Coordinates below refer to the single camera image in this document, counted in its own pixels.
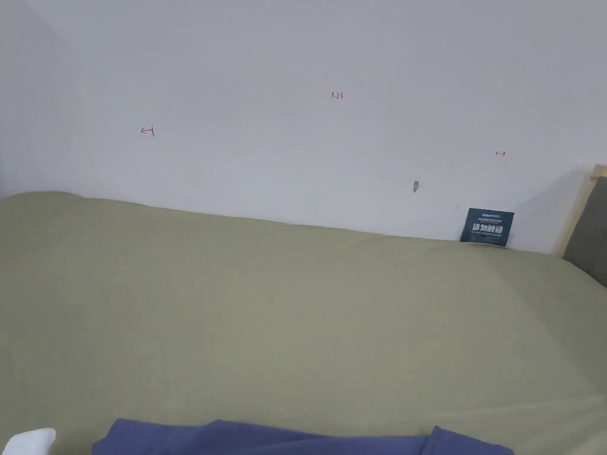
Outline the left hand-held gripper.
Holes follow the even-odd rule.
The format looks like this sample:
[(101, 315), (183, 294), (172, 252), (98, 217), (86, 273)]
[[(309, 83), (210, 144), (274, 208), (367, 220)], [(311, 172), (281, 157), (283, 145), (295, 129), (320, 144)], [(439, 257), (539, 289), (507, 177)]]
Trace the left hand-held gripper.
[(2, 455), (48, 455), (56, 439), (54, 428), (39, 428), (13, 435)]

